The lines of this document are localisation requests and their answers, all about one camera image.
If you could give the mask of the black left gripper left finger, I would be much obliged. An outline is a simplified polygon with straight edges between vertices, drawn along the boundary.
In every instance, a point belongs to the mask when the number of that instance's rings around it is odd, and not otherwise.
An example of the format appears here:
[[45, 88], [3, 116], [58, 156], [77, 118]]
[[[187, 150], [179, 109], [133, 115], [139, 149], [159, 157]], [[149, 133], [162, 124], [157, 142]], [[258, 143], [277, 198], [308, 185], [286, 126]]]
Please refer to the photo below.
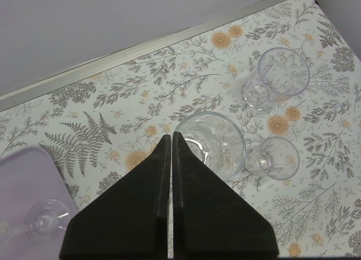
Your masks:
[[167, 259], [171, 137], [71, 219], [60, 259]]

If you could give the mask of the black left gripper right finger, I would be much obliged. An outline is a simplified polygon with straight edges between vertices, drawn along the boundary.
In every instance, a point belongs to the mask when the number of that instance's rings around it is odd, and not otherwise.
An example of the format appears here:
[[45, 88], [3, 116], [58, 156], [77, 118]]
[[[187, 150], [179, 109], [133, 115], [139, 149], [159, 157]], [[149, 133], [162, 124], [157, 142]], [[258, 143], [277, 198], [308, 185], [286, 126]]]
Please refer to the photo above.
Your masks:
[[174, 259], [277, 259], [273, 227], [173, 134]]

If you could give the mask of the clear plain drinking glass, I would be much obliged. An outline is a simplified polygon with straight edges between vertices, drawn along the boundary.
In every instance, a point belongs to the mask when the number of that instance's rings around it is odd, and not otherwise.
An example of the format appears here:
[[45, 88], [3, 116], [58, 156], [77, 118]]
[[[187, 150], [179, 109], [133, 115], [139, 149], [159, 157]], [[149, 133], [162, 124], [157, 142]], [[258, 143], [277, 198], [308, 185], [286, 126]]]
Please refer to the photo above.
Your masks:
[[217, 112], [194, 113], [175, 130], [181, 133], [193, 154], [224, 182], [243, 167], [246, 146], [240, 128]]

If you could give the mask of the clear champagne flute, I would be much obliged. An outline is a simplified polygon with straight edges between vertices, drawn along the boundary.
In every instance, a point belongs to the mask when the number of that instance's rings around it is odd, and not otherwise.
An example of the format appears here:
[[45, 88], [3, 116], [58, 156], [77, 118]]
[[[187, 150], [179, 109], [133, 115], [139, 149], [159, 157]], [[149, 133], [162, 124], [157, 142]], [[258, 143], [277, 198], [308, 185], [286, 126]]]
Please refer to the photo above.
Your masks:
[[37, 245], [52, 245], [64, 237], [70, 220], [66, 204], [55, 199], [42, 200], [28, 211], [24, 224], [12, 226], [1, 222], [1, 248], [22, 234]]

